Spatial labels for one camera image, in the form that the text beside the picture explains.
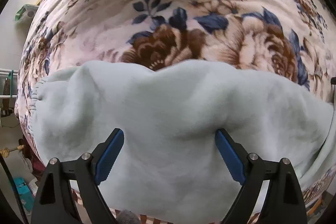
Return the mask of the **teal cardboard box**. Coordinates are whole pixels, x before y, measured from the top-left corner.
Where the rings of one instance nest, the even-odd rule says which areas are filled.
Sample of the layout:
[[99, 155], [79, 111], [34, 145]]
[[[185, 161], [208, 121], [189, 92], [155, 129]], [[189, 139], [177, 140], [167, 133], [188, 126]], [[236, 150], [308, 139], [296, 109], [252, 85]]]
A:
[[20, 196], [22, 205], [27, 214], [31, 214], [34, 206], [34, 196], [30, 191], [29, 186], [23, 180], [22, 177], [14, 178], [14, 183]]

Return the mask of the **floral fleece blanket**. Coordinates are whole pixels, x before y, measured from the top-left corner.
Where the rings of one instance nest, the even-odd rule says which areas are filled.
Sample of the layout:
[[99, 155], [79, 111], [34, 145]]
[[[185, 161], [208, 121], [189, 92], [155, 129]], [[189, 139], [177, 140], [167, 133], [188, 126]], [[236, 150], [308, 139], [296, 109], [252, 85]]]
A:
[[[274, 73], [335, 111], [335, 17], [323, 0], [42, 0], [23, 47], [15, 111], [41, 161], [29, 128], [41, 79], [89, 61], [156, 72], [189, 60]], [[301, 188], [305, 204], [333, 178]]]

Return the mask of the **white drying rack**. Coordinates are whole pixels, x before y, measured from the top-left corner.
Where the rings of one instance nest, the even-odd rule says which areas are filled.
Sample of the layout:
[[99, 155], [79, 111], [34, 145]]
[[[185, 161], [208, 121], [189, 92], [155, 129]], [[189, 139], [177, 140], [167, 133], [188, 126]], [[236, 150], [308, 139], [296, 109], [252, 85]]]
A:
[[18, 71], [1, 68], [1, 118], [8, 117], [14, 112], [10, 102], [17, 97], [15, 94], [17, 78]]

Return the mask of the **light mint fleece pants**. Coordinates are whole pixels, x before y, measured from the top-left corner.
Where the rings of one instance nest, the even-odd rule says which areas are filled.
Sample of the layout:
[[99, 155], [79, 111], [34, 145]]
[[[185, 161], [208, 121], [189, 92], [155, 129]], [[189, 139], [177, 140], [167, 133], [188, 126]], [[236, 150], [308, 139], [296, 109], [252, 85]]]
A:
[[43, 163], [77, 159], [115, 128], [125, 143], [100, 190], [109, 207], [171, 223], [221, 221], [239, 192], [223, 128], [265, 160], [287, 157], [303, 190], [335, 175], [332, 103], [274, 73], [189, 60], [151, 71], [89, 61], [41, 79], [30, 133]]

